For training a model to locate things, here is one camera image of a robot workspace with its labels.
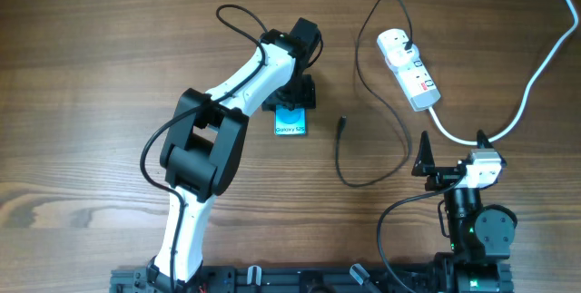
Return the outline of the Galaxy smartphone blue screen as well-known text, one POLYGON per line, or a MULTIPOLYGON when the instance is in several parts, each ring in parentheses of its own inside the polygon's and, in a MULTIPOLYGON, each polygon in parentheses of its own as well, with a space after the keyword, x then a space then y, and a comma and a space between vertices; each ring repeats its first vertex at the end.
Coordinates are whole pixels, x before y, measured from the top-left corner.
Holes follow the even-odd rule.
POLYGON ((307 133, 306 110, 296 108, 292 111, 278 106, 275 111, 274 133, 278 136, 296 136, 307 133))

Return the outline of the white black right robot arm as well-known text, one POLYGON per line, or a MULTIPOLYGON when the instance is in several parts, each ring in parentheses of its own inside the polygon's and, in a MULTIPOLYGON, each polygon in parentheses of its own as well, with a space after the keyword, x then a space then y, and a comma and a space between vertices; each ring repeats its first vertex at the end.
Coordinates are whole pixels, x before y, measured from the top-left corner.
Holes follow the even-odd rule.
POLYGON ((501 205, 482 203, 480 192, 497 183, 505 159, 487 136, 477 132, 477 145, 455 166, 435 164, 429 136, 421 133, 419 152, 411 174, 425 177, 425 190, 441 194, 438 217, 451 251, 439 252, 430 263, 431 292, 515 291, 510 257, 516 214, 501 205))

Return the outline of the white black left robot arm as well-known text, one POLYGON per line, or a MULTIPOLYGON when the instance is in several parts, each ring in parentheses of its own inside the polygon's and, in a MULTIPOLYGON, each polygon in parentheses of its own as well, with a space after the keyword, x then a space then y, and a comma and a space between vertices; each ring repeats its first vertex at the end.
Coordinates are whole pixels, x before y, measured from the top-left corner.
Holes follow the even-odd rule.
POLYGON ((305 71, 319 57, 322 34, 301 18, 290 32, 261 35, 251 59, 232 77, 205 93, 180 97, 160 164, 170 209, 159 253, 146 268, 159 292, 184 292, 195 285, 203 264, 202 245, 217 197, 239 168, 248 123, 257 110, 292 116, 288 135, 306 131, 305 112, 316 106, 315 84, 305 71))

